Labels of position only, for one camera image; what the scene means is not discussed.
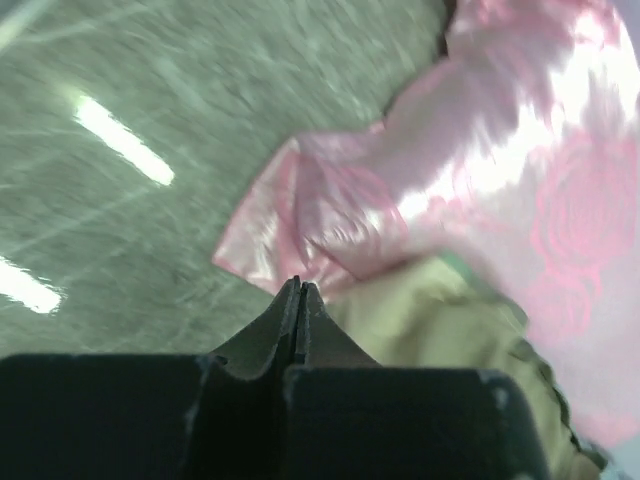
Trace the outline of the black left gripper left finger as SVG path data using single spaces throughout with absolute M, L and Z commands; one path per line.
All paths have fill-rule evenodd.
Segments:
M 205 354 L 16 354 L 1 362 L 5 479 L 271 479 L 300 282 Z

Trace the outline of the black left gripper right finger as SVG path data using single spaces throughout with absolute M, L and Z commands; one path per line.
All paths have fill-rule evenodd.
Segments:
M 528 402 L 496 370 L 385 368 L 320 360 L 339 329 L 301 291 L 284 375 L 287 479 L 548 479 Z

